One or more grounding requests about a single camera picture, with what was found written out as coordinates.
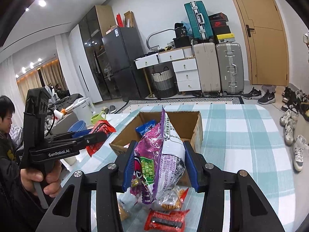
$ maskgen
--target black and white rug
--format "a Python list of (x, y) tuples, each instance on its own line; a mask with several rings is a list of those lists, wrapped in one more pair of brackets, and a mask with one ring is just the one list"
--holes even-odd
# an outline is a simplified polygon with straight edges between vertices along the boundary
[(157, 104), (179, 104), (179, 103), (188, 103), (188, 104), (243, 104), (243, 99), (241, 96), (227, 96), (227, 97), (191, 97), (191, 98), (169, 98), (169, 99), (135, 99), (129, 100), (121, 109), (116, 113), (125, 113), (126, 111), (133, 111), (137, 108), (142, 108), (144, 106), (155, 106)]

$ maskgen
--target white desk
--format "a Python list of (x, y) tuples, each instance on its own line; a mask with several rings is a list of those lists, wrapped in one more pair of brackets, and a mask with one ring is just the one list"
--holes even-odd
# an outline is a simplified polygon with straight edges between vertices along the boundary
[[(190, 46), (138, 58), (135, 60), (135, 64), (137, 69), (144, 69), (149, 66), (171, 61), (176, 74), (179, 91), (200, 90), (200, 78), (198, 75), (196, 60), (195, 57), (192, 57), (192, 48)], [(145, 70), (144, 74), (147, 80), (149, 92), (152, 95)]]

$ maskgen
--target beige curtain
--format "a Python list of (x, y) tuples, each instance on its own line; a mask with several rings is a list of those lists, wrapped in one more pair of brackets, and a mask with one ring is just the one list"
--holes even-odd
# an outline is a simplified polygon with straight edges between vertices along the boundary
[(56, 84), (59, 84), (62, 90), (67, 90), (58, 59), (45, 64), (40, 69), (46, 85), (52, 84), (52, 86), (55, 86)]
[(17, 81), (17, 86), (20, 91), (21, 98), (25, 103), (29, 89), (42, 87), (38, 71), (34, 70), (30, 74), (22, 77)]

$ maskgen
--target blue snack package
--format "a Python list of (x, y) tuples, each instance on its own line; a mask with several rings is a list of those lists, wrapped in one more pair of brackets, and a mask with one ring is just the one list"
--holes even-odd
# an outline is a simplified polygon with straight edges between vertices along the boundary
[(150, 120), (146, 124), (140, 125), (137, 128), (135, 128), (136, 132), (140, 134), (141, 137), (144, 136), (146, 132), (148, 132), (151, 128), (154, 128), (156, 125), (156, 121)]

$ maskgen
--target gray suitcase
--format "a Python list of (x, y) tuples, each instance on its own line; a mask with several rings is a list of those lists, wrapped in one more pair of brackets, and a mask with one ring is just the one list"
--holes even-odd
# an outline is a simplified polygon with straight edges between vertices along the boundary
[(242, 94), (244, 65), (238, 43), (220, 43), (216, 46), (223, 94)]
[(214, 43), (193, 46), (202, 92), (220, 92), (220, 74)]

